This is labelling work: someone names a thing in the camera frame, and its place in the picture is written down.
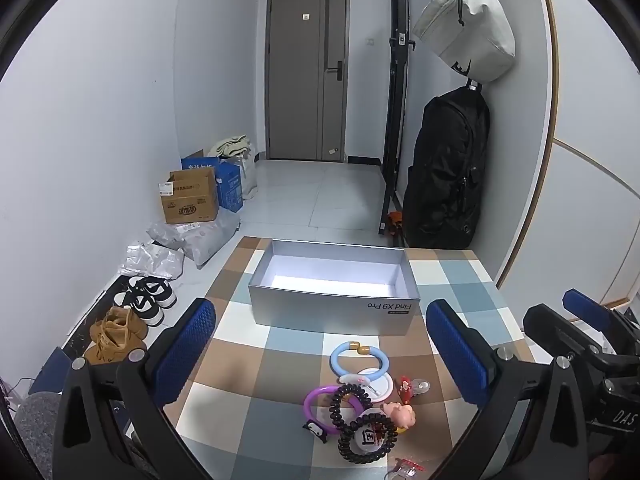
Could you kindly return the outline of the orange object on floor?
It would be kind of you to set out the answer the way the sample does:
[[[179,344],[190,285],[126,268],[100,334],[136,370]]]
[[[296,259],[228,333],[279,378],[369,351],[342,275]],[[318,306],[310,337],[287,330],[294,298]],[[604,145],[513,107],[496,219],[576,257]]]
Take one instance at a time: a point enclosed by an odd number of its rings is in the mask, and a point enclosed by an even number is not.
[[[390,236],[396,237],[402,235],[402,212],[391,211],[387,215],[386,228]]]

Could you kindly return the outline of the blue jordan shoe box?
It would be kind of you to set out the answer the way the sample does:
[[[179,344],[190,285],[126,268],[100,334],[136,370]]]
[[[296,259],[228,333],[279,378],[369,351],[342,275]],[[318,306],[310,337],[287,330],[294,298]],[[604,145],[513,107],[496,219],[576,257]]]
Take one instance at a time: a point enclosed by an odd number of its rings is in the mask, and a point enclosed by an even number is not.
[[[60,348],[56,347],[41,367],[36,379],[30,386],[28,394],[38,392],[61,393],[64,389],[72,360]]]

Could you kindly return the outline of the black backpack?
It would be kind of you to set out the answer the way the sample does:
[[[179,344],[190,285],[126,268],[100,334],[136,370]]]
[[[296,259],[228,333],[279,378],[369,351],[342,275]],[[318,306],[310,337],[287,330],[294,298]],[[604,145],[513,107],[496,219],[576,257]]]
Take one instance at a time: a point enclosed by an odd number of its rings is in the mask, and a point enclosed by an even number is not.
[[[410,247],[470,246],[482,209],[489,130],[490,111],[479,84],[426,104],[402,203]]]

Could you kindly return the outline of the pink doll figure charm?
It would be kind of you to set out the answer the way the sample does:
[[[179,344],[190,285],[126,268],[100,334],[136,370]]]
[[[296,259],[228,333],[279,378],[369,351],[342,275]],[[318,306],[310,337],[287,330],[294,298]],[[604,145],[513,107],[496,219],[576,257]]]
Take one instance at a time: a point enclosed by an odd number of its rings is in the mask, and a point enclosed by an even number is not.
[[[403,434],[416,424],[416,413],[409,404],[383,403],[381,410],[393,422],[398,434]]]

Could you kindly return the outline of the grey door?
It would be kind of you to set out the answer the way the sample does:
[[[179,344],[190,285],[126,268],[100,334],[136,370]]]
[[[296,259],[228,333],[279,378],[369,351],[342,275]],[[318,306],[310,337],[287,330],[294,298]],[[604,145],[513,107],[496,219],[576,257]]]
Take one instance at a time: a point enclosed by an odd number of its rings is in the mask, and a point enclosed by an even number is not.
[[[272,159],[345,157],[349,0],[267,0],[265,128]]]

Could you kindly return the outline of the white round compact case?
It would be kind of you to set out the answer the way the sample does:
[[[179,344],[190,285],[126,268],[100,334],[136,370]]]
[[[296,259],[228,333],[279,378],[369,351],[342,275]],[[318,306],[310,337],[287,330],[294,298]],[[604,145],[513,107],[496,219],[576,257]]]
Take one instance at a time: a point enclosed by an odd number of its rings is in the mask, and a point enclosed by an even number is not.
[[[340,384],[354,384],[363,388],[372,403],[385,402],[394,393],[395,386],[390,374],[378,376],[372,379],[375,374],[374,368],[364,368],[358,373],[349,373],[338,378]]]

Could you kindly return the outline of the checkered tablecloth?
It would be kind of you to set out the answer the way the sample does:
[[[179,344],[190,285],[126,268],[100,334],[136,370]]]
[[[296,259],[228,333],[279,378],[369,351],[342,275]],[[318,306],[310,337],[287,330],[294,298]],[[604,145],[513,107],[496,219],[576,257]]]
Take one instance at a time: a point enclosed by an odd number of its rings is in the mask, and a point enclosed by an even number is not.
[[[385,479],[398,460],[418,463],[420,477],[428,478],[475,410],[454,385],[423,316],[404,336],[366,339],[390,358],[390,376],[430,386],[413,401],[416,426],[382,460],[347,463],[334,442],[305,429],[303,412],[311,390],[335,382],[330,356],[343,337],[255,322],[248,284],[267,247],[264,238],[234,238],[206,266],[187,262],[172,285],[178,301],[165,315],[167,325],[200,297],[217,315],[204,356],[167,410],[179,436],[215,479]]]

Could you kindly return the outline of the black white sneaker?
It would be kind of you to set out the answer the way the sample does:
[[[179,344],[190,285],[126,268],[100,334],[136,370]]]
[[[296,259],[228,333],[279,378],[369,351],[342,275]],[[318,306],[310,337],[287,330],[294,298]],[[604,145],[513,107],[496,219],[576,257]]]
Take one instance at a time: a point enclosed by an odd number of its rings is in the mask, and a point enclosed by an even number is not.
[[[129,285],[139,292],[146,292],[161,309],[169,309],[177,302],[177,296],[169,282],[155,276],[133,276]]]
[[[117,307],[133,310],[147,326],[155,327],[163,322],[164,314],[162,309],[147,292],[135,292],[132,289],[126,290],[126,292],[118,292],[114,296],[114,304]]]

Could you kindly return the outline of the white round badge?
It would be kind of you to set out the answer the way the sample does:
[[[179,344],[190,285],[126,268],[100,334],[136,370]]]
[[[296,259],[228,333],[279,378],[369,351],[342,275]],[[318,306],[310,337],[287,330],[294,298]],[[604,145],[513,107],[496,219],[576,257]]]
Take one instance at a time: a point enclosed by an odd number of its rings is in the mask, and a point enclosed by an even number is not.
[[[355,450],[359,454],[374,453],[382,448],[384,439],[384,430],[377,424],[363,425],[354,433]]]

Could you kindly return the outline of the blue cardboard box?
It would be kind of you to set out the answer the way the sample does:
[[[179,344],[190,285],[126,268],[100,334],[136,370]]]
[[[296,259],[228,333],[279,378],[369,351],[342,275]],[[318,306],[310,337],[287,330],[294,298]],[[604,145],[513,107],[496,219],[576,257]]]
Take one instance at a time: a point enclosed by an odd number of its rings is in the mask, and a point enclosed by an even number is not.
[[[181,159],[181,167],[183,170],[213,168],[219,205],[232,212],[239,212],[243,207],[239,166],[232,164],[228,159],[198,153]]]

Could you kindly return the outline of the white bag with clothes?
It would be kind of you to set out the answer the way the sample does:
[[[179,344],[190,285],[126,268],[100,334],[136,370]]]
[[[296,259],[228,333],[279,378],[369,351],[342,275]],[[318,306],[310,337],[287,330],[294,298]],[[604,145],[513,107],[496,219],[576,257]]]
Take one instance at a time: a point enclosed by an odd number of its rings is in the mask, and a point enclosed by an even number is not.
[[[258,190],[255,153],[245,134],[219,141],[208,152],[240,168],[243,200],[251,200]]]

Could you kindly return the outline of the black metal rack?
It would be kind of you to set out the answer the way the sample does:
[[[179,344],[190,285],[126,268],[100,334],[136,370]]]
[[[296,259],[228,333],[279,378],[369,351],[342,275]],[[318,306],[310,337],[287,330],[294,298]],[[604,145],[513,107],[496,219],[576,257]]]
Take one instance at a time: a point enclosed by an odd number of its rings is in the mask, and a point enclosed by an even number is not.
[[[382,176],[385,191],[378,222],[378,232],[387,228],[390,205],[396,196],[399,174],[401,137],[404,128],[407,70],[409,52],[414,48],[410,39],[410,0],[392,0],[392,29],[390,30],[390,92],[388,92],[385,144]]]

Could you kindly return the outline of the grey phone box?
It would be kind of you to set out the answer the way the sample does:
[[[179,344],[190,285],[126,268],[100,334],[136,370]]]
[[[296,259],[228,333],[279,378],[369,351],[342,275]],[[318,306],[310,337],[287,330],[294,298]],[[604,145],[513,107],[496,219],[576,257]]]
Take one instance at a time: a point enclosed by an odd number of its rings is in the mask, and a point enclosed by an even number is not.
[[[248,283],[260,325],[359,336],[404,336],[420,311],[398,248],[272,240]]]

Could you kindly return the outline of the brown cardboard box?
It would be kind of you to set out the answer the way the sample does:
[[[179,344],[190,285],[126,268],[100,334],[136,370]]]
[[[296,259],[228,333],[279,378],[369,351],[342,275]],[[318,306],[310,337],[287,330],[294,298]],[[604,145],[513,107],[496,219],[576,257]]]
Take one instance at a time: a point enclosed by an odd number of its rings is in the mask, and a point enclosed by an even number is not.
[[[173,171],[158,185],[168,224],[214,221],[218,196],[212,167]]]

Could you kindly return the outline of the white plastic bag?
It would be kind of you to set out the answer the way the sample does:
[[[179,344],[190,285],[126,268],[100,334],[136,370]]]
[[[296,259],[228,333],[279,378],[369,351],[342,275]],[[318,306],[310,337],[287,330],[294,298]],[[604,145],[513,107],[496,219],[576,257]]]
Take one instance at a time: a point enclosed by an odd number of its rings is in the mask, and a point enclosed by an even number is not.
[[[162,278],[173,281],[183,274],[184,255],[180,250],[153,243],[131,244],[126,248],[118,272],[128,276]]]

